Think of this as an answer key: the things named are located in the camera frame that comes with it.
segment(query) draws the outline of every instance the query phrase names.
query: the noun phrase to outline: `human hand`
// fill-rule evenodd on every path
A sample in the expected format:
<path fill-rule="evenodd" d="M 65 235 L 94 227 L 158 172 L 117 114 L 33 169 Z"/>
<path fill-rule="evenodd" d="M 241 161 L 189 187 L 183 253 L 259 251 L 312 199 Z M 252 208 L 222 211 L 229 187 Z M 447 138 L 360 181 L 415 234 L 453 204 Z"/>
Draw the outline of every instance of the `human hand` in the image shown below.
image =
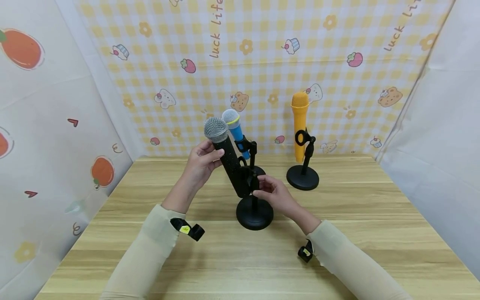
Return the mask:
<path fill-rule="evenodd" d="M 312 233 L 322 222 L 293 199 L 282 181 L 268 175 L 258 176 L 258 181 L 260 190 L 253 191 L 252 194 L 266 200 L 273 209 L 292 219 L 306 235 Z"/>
<path fill-rule="evenodd" d="M 220 158 L 225 151 L 215 150 L 212 141 L 205 140 L 190 151 L 181 180 L 194 188 L 196 193 L 207 182 L 213 170 L 222 165 Z"/>
<path fill-rule="evenodd" d="M 301 206 L 293 199 L 285 184 L 271 176 L 258 176 L 260 190 L 253 191 L 253 195 L 266 200 L 275 210 L 288 218 L 293 218 Z"/>

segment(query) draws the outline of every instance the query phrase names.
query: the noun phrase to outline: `yellow microphone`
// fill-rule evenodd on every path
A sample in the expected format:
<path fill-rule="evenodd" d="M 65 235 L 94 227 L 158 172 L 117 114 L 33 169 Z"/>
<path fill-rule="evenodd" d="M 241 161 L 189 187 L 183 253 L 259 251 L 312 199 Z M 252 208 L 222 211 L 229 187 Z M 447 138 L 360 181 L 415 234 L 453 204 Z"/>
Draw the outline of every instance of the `yellow microphone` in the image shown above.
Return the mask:
<path fill-rule="evenodd" d="M 292 104 L 290 105 L 292 106 L 293 128 L 295 130 L 293 136 L 295 136 L 297 131 L 305 130 L 307 127 L 307 110 L 309 105 L 310 103 L 308 101 L 307 93 L 300 92 L 293 95 Z M 299 142 L 303 142 L 303 135 L 299 136 Z M 295 147 L 295 160 L 301 164 L 303 157 L 305 156 L 305 145 L 299 146 L 295 141 L 295 138 L 293 144 Z"/>

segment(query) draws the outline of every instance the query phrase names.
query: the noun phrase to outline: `wood grain tabletop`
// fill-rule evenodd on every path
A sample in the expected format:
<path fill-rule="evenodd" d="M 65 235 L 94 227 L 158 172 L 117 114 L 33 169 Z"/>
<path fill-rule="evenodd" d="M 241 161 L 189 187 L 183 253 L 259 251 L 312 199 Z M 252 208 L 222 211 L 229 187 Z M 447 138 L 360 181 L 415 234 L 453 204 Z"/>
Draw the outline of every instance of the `wood grain tabletop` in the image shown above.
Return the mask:
<path fill-rule="evenodd" d="M 185 162 L 185 157 L 138 159 L 36 299 L 98 299 Z M 293 158 L 259 154 L 256 162 L 283 180 L 301 205 L 330 220 L 413 298 L 480 299 L 480 283 L 370 157 L 312 158 L 320 184 L 309 192 L 286 181 Z M 187 214 L 187 221 L 206 233 L 199 242 L 180 235 L 150 299 L 355 299 L 316 259 L 305 264 L 297 257 L 306 240 L 292 221 L 275 214 L 266 229 L 249 231 L 236 220 L 238 202 L 225 171 L 218 168 Z"/>

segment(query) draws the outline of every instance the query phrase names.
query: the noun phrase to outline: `black microphone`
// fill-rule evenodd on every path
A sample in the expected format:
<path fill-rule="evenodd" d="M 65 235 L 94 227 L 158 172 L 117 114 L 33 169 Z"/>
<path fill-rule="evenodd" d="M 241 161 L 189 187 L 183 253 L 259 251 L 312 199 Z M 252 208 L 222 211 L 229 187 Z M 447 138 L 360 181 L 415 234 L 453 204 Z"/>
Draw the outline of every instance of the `black microphone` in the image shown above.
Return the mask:
<path fill-rule="evenodd" d="M 204 125 L 205 136 L 212 141 L 216 150 L 223 149 L 225 154 L 220 158 L 220 161 L 225 168 L 225 172 L 230 178 L 230 182 L 239 198 L 244 198 L 250 195 L 250 187 L 247 183 L 246 173 L 240 165 L 237 158 L 233 144 L 228 136 L 228 125 L 221 118 L 208 118 Z"/>

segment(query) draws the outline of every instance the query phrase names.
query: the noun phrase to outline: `silver microphone grille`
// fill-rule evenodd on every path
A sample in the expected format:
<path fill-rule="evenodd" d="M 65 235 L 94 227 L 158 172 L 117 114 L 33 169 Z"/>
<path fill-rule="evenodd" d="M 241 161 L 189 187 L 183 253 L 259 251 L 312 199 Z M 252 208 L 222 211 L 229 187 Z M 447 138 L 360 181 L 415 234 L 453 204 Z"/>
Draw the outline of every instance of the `silver microphone grille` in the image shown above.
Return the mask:
<path fill-rule="evenodd" d="M 205 121 L 204 134 L 213 143 L 223 142 L 228 137 L 227 123 L 221 118 L 208 118 Z"/>
<path fill-rule="evenodd" d="M 225 110 L 222 119 L 227 123 L 228 129 L 235 129 L 240 126 L 240 115 L 234 109 Z"/>

